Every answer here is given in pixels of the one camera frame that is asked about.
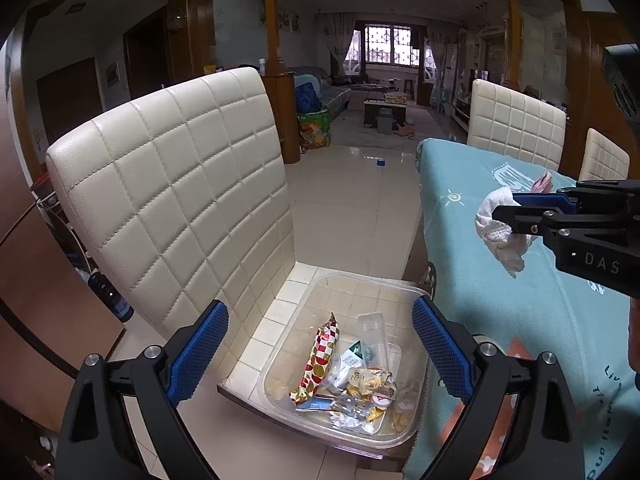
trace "teal tablecloth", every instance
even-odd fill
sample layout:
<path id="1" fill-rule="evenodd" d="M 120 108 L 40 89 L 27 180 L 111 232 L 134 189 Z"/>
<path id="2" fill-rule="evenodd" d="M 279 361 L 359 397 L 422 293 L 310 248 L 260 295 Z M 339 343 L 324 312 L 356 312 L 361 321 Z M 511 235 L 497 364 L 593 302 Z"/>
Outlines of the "teal tablecloth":
<path id="1" fill-rule="evenodd" d="M 476 234 L 474 218 L 484 197 L 502 186 L 528 192 L 545 168 L 436 139 L 420 144 L 417 166 L 424 238 L 437 272 L 436 305 L 507 353 L 536 357 L 549 350 L 558 356 L 578 411 L 586 475 L 596 478 L 640 413 L 640 392 L 626 358 L 628 297 L 556 270 L 553 253 L 541 239 L 527 251 L 525 269 L 514 279 Z M 554 189 L 574 185 L 552 173 Z M 410 480 L 420 478 L 431 463 L 444 428 L 461 409 L 432 371 L 404 470 Z M 489 471 L 494 452 L 483 457 L 478 472 Z"/>

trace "rug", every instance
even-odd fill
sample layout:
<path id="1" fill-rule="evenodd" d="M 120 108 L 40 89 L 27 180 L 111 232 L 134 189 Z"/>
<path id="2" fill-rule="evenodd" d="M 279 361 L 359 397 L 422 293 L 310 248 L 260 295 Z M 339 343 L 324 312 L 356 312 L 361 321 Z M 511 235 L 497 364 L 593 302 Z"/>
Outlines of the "rug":
<path id="1" fill-rule="evenodd" d="M 379 134 L 375 128 L 363 124 L 364 113 L 360 110 L 343 110 L 331 123 L 331 142 L 340 146 L 381 148 L 403 153 L 415 153 L 418 143 L 430 137 L 447 139 L 429 111 L 409 103 L 407 122 L 414 124 L 415 138 Z"/>

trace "window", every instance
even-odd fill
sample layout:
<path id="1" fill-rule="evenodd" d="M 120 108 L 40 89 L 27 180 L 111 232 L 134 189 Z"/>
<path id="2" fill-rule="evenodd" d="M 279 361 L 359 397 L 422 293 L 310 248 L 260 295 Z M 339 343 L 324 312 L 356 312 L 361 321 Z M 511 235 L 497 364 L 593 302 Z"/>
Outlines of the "window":
<path id="1" fill-rule="evenodd" d="M 353 31 L 351 46 L 344 60 L 344 73 L 346 75 L 360 75 L 360 31 Z"/>
<path id="2" fill-rule="evenodd" d="M 360 31 L 354 30 L 351 45 L 344 59 L 346 75 L 360 75 Z M 369 63 L 401 66 L 419 66 L 420 49 L 411 47 L 411 27 L 404 25 L 366 25 L 364 33 L 365 56 Z M 431 49 L 425 43 L 425 78 L 435 74 Z"/>
<path id="3" fill-rule="evenodd" d="M 424 41 L 424 82 L 427 82 L 436 77 L 436 62 L 433 59 L 433 53 L 431 47 L 427 41 Z"/>
<path id="4" fill-rule="evenodd" d="M 366 25 L 365 37 L 368 62 L 418 66 L 420 50 L 411 48 L 411 27 Z"/>

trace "metal screw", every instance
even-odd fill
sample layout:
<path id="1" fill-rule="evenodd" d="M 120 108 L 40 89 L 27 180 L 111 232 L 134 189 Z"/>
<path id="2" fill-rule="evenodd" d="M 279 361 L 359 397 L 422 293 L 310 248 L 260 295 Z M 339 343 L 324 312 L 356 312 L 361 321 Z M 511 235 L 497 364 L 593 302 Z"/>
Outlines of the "metal screw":
<path id="1" fill-rule="evenodd" d="M 161 351 L 162 351 L 162 348 L 160 348 L 158 345 L 148 346 L 145 348 L 145 357 L 149 359 L 155 359 L 160 355 Z"/>
<path id="2" fill-rule="evenodd" d="M 98 354 L 89 354 L 84 358 L 84 364 L 87 366 L 94 366 L 100 360 L 100 356 Z"/>
<path id="3" fill-rule="evenodd" d="M 548 365 L 554 365 L 558 362 L 558 358 L 551 352 L 542 352 L 542 360 Z"/>
<path id="4" fill-rule="evenodd" d="M 482 343 L 480 345 L 480 351 L 487 357 L 491 357 L 492 355 L 496 355 L 498 353 L 498 349 L 493 343 Z"/>

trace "red and gold wrapper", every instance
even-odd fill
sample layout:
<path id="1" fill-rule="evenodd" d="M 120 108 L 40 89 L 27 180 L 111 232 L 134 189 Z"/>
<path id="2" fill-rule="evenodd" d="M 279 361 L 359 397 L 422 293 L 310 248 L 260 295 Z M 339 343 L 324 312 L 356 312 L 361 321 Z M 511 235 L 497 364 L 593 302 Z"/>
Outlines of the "red and gold wrapper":
<path id="1" fill-rule="evenodd" d="M 309 361 L 306 362 L 305 373 L 300 381 L 300 386 L 289 394 L 293 402 L 300 404 L 314 396 L 320 381 L 322 381 L 329 368 L 331 354 L 334 352 L 334 346 L 339 337 L 340 329 L 332 312 L 329 321 L 318 328 L 318 332 L 316 332 L 316 340 L 311 349 Z"/>

